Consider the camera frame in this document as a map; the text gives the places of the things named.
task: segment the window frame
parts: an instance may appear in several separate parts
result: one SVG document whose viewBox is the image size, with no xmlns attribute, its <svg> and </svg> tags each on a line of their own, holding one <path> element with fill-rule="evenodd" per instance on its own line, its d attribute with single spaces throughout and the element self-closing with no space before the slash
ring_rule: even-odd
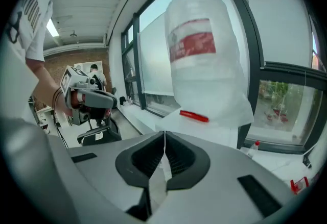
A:
<svg viewBox="0 0 327 224">
<path fill-rule="evenodd" d="M 150 108 L 146 104 L 145 94 L 143 90 L 142 79 L 142 65 L 140 64 L 140 48 L 139 48 L 139 17 L 151 5 L 155 0 L 147 0 L 140 9 L 134 13 L 133 19 L 127 25 L 124 33 L 122 34 L 122 42 L 127 46 L 122 49 L 123 53 L 126 53 L 127 48 L 133 46 L 134 48 L 134 60 L 135 60 L 135 80 L 137 82 L 137 89 L 140 97 L 140 107 L 145 109 L 159 117 L 165 115 L 159 111 Z M 316 30 L 320 48 L 320 58 L 325 67 L 327 67 L 327 40 L 323 30 L 322 23 L 316 17 L 316 13 L 313 11 L 309 0 L 304 0 L 309 16 Z M 286 63 L 274 63 L 265 62 L 263 58 L 263 49 L 260 39 L 260 33 L 258 26 L 254 20 L 254 15 L 250 9 L 247 0 L 233 0 L 236 9 L 240 15 L 244 32 L 247 39 L 249 49 L 249 91 L 248 100 L 250 101 L 252 111 L 255 113 L 256 104 L 259 96 L 260 80 L 277 81 L 284 83 L 292 83 L 297 85 L 303 85 L 312 87 L 318 90 L 322 90 L 322 100 L 320 103 L 320 109 L 315 120 L 315 124 L 312 128 L 309 137 L 307 138 L 303 146 L 298 145 L 285 145 L 275 143 L 264 143 L 260 146 L 260 150 L 277 152 L 277 153 L 290 153 L 290 154 L 303 154 L 309 150 L 319 139 L 324 125 L 327 122 L 327 76 L 325 72 L 317 71 L 311 68 L 301 67 L 297 65 L 291 65 Z M 133 40 L 128 43 L 128 30 L 133 25 Z M 239 127 L 237 149 L 241 147 L 249 147 L 252 144 L 251 140 L 246 140 L 251 125 L 244 125 Z"/>
</svg>

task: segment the ceiling light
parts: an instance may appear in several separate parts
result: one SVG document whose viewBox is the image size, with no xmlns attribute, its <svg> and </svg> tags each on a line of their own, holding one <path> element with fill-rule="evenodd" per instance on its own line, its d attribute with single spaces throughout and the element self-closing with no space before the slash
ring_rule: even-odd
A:
<svg viewBox="0 0 327 224">
<path fill-rule="evenodd" d="M 52 20 L 50 19 L 48 24 L 46 25 L 46 28 L 48 29 L 49 33 L 52 35 L 52 37 L 59 36 L 55 26 L 53 25 Z"/>
</svg>

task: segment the red label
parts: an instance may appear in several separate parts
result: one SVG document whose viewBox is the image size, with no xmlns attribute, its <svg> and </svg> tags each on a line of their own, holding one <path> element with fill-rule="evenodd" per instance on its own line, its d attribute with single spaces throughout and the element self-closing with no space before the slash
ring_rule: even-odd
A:
<svg viewBox="0 0 327 224">
<path fill-rule="evenodd" d="M 171 63 L 186 56 L 215 53 L 209 19 L 192 20 L 176 28 L 169 36 L 169 46 Z"/>
</svg>

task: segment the ceiling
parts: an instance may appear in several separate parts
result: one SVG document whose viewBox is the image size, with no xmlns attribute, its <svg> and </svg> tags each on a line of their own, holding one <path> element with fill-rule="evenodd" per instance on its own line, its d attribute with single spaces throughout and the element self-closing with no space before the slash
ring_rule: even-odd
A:
<svg viewBox="0 0 327 224">
<path fill-rule="evenodd" d="M 88 42 L 103 42 L 120 0 L 53 0 L 53 23 L 59 37 L 47 31 L 44 50 Z"/>
</svg>

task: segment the white t-shirt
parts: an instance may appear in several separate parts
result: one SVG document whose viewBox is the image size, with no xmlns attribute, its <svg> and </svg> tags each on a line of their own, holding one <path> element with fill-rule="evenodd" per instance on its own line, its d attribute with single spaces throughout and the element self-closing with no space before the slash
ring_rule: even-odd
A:
<svg viewBox="0 0 327 224">
<path fill-rule="evenodd" d="M 19 0 L 13 10 L 5 34 L 24 62 L 25 58 L 44 61 L 43 43 L 52 6 L 52 0 Z"/>
<path fill-rule="evenodd" d="M 92 78 L 94 75 L 96 75 L 99 79 L 99 81 L 103 84 L 103 82 L 106 81 L 106 77 L 104 76 L 104 74 L 100 71 L 92 71 L 88 74 L 88 76 L 90 78 Z"/>
</svg>

